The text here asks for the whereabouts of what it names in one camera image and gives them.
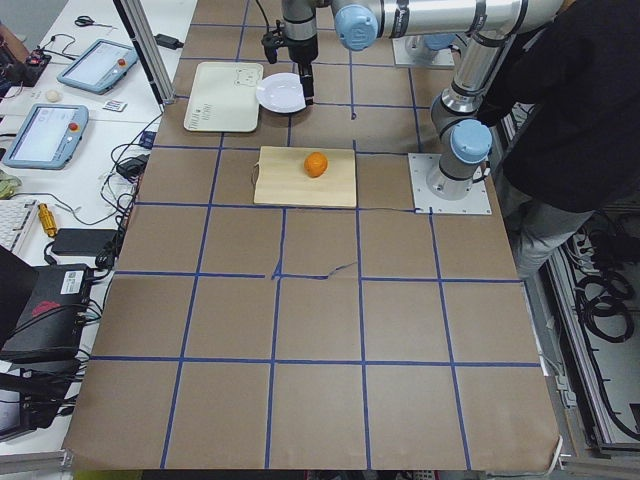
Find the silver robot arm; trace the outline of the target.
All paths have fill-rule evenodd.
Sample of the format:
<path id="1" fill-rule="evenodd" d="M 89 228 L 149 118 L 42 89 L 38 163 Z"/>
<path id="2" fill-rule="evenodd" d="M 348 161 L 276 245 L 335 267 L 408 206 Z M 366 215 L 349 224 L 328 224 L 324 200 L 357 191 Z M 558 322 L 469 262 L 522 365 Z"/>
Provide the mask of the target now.
<path id="1" fill-rule="evenodd" d="M 378 38 L 465 33 L 469 43 L 451 84 L 434 100 L 431 119 L 441 138 L 439 164 L 427 174 L 429 189 L 446 200 L 464 198 L 492 145 L 475 119 L 501 64 L 509 38 L 552 20 L 560 1 L 333 1 L 338 38 L 362 51 Z"/>
<path id="2" fill-rule="evenodd" d="M 277 51 L 288 50 L 297 65 L 303 98 L 314 103 L 313 62 L 319 54 L 317 15 L 320 8 L 332 12 L 334 29 L 340 43 L 348 50 L 363 51 L 383 37 L 418 38 L 429 50 L 442 50 L 462 32 L 460 27 L 429 27 L 439 8 L 447 1 L 283 1 L 282 17 L 262 38 L 269 63 L 277 62 Z"/>

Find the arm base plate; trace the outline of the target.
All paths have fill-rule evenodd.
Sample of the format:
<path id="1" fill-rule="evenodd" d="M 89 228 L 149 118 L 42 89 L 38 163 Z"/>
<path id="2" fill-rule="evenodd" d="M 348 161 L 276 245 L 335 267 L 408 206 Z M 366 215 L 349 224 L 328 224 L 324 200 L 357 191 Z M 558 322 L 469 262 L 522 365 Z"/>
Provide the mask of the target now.
<path id="1" fill-rule="evenodd" d="M 393 39 L 395 64 L 452 70 L 455 66 L 451 47 L 456 39 L 452 33 L 405 36 Z"/>
<path id="2" fill-rule="evenodd" d="M 485 180 L 478 167 L 466 180 L 453 180 L 440 170 L 440 154 L 408 155 L 414 210 L 434 215 L 491 215 Z"/>

